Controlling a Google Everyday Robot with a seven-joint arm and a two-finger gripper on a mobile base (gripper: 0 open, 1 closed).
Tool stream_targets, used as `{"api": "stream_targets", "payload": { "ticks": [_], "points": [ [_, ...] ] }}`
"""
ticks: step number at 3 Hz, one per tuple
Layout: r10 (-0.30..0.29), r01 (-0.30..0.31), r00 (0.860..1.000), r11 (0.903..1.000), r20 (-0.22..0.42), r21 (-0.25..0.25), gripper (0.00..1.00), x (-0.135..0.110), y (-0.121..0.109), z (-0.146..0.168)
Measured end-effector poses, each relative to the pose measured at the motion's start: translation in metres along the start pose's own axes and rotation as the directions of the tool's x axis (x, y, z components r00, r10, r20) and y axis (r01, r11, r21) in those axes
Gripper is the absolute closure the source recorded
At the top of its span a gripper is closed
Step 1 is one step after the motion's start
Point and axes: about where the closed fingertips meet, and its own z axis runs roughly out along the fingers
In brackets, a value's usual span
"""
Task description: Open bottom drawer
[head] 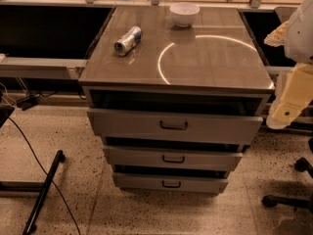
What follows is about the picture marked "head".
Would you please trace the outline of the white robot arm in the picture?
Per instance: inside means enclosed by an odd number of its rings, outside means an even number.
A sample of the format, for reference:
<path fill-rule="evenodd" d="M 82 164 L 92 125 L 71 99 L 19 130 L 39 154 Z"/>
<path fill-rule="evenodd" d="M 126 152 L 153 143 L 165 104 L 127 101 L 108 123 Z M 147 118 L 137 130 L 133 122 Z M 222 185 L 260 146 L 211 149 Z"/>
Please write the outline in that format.
<path fill-rule="evenodd" d="M 286 22 L 266 36 L 264 43 L 283 46 L 285 56 L 295 61 L 290 71 L 279 74 L 276 99 L 266 119 L 268 127 L 283 129 L 313 100 L 313 0 L 304 0 Z"/>

